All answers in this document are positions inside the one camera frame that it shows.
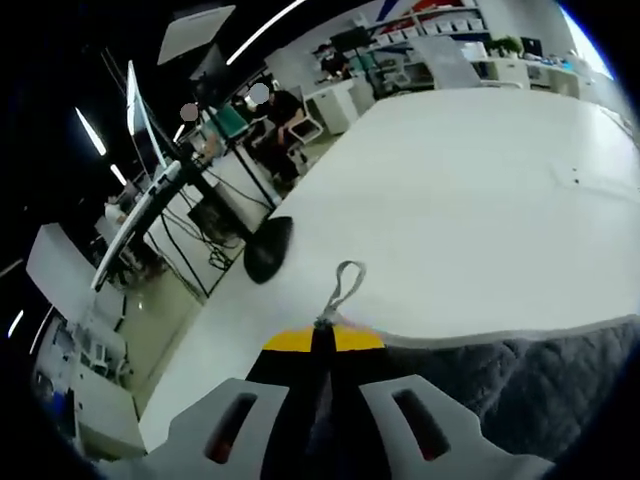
office chair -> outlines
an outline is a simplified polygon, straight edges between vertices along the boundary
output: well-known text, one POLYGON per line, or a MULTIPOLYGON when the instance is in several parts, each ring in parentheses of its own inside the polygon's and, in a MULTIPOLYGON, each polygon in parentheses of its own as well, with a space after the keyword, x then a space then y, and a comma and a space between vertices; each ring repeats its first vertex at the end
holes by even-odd
MULTIPOLYGON (((309 114, 309 108, 307 107, 307 102, 304 100, 302 88, 294 87, 289 90, 289 93, 291 93, 300 101, 300 103, 302 103, 304 118, 296 124, 290 126, 288 130, 291 135, 298 139, 298 142, 300 144, 306 145, 322 135, 322 132, 324 132, 324 128, 316 120, 314 120, 311 114, 309 114)), ((298 142, 296 142, 296 144, 292 146, 292 148, 298 147, 298 142)))
POLYGON ((471 62, 464 57, 462 50, 451 37, 417 37, 410 39, 409 44, 422 57, 422 61, 435 80, 436 89, 523 88, 518 82, 481 80, 471 62))

gray blanket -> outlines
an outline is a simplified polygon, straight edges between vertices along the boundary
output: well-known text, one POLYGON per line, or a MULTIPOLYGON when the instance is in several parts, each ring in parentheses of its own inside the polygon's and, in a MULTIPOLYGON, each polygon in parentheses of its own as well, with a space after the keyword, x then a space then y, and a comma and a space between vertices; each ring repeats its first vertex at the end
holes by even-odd
POLYGON ((388 345, 388 351, 401 371, 421 375, 475 412, 495 445, 555 461, 593 418, 640 342, 640 317, 457 342, 463 344, 423 341, 420 348, 388 345))

ceiling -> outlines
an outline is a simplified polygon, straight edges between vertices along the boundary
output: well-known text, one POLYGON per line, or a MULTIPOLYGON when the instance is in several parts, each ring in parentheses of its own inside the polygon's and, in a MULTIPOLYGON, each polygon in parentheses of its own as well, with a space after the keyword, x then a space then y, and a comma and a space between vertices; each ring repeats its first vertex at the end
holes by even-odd
MULTIPOLYGON (((291 1, 227 2, 236 9, 214 39, 223 56, 228 58, 291 1)), ((125 101, 105 67, 105 48, 122 72, 129 59, 134 61, 141 92, 160 125, 169 136, 177 130, 180 107, 192 98, 186 79, 206 47, 162 66, 156 65, 158 52, 172 14, 202 3, 132 0, 125 7, 110 1, 63 1, 39 5, 37 10, 27 2, 14 5, 22 12, 12 11, 13 18, 28 27, 18 30, 12 38, 13 50, 5 53, 6 65, 13 68, 7 76, 9 154, 3 155, 5 188, 0 189, 0 201, 10 228, 0 249, 0 271, 18 258, 27 258, 43 223, 61 222, 75 235, 89 235, 103 199, 120 188, 110 164, 116 163, 125 176, 137 170, 126 130, 125 101), (108 151, 105 157, 95 152, 75 107, 99 132, 108 151)), ((307 0, 234 62, 230 78, 240 84, 275 49, 363 3, 307 0)), ((0 279, 5 299, 0 320, 7 328, 24 305, 39 306, 37 311, 31 311, 35 307, 25 310, 21 324, 39 324, 44 315, 42 299, 33 300, 37 292, 25 276, 22 264, 0 279)))

